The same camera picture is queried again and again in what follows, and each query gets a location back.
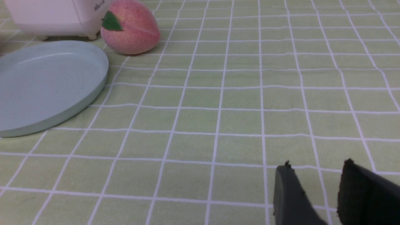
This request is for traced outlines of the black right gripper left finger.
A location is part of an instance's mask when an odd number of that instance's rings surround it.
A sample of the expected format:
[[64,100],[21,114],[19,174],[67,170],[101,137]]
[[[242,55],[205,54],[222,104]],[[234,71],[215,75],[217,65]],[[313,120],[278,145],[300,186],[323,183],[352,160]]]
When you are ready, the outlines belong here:
[[276,225],[326,225],[313,208],[289,161],[276,168],[273,205]]

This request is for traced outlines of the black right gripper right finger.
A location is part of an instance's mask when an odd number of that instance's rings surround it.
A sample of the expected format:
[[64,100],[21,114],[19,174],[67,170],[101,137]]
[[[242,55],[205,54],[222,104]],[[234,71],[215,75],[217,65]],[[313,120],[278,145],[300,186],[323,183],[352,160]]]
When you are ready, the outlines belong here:
[[343,225],[398,225],[400,187],[347,159],[337,194],[337,215]]

